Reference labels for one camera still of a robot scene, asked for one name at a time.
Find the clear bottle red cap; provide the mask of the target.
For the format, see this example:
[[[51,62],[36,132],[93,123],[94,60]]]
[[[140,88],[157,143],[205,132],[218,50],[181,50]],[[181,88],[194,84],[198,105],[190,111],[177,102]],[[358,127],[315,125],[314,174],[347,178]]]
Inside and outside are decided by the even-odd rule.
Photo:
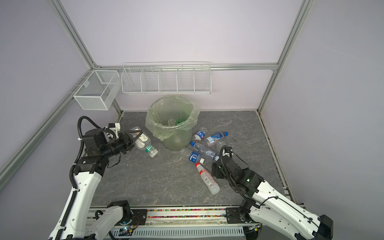
[[[211,174],[200,163],[196,163],[196,168],[203,182],[208,187],[209,191],[213,195],[216,195],[220,191],[220,186],[218,185],[218,183],[214,180]]]

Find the clear square bottle green label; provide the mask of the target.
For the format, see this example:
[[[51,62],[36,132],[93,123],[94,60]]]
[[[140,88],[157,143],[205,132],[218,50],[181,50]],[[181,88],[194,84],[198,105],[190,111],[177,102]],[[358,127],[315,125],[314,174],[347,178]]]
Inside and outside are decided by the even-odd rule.
[[[145,151],[151,158],[158,154],[158,150],[152,145],[151,139],[139,127],[130,130],[131,136],[136,140],[134,145],[137,149]]]

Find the long clear bottle blue cap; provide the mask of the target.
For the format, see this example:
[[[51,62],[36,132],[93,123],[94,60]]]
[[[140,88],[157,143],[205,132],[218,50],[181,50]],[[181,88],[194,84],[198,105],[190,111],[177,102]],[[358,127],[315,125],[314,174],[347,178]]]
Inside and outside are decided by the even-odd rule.
[[[217,162],[219,160],[219,156],[216,152],[214,152],[213,150],[209,149],[208,147],[206,147],[205,145],[202,145],[198,142],[190,142],[190,145],[195,149],[197,150],[199,153],[205,155],[206,157],[208,157],[209,159],[211,159],[213,162]]]

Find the green soda bottle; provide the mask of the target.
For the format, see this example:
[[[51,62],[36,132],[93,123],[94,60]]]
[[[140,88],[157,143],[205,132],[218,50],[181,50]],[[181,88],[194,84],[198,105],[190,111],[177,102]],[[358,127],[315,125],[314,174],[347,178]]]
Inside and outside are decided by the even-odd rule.
[[[178,118],[176,119],[176,125],[180,124],[180,123],[183,123],[185,120],[183,118]]]

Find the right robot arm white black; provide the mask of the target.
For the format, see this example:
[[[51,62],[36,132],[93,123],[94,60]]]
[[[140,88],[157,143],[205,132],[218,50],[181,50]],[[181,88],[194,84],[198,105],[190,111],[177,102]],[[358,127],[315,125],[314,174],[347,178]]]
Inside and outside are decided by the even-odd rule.
[[[240,210],[245,222],[268,226],[291,240],[331,240],[334,222],[296,205],[249,168],[242,169],[225,153],[217,160],[218,170],[230,187],[244,199]]]

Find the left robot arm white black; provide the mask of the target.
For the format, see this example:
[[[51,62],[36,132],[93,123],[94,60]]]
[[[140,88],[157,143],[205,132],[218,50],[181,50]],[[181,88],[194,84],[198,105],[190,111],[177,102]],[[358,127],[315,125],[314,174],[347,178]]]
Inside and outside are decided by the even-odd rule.
[[[102,240],[116,224],[132,222],[133,212],[128,201],[115,201],[86,229],[92,199],[110,158],[126,154],[142,134],[141,130],[116,135],[112,130],[93,129],[81,136],[85,154],[70,169],[71,193],[49,236],[51,240]]]

